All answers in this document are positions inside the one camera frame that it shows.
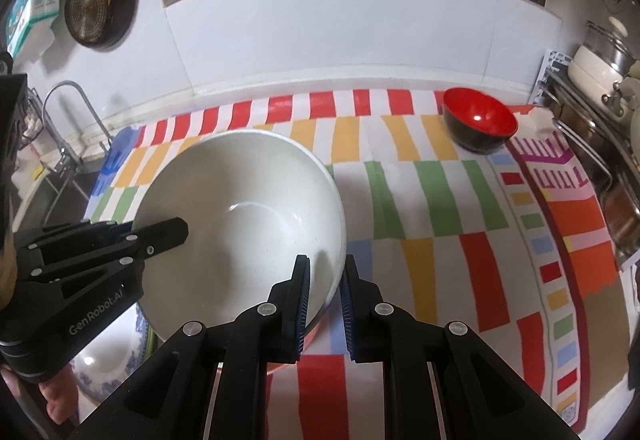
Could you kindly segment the person hand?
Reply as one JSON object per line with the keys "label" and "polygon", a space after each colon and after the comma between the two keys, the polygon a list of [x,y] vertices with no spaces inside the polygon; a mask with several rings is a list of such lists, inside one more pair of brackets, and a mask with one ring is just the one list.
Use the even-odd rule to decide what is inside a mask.
{"label": "person hand", "polygon": [[69,365],[51,379],[40,382],[38,387],[47,402],[47,413],[53,423],[61,425],[74,415],[78,407],[78,389]]}

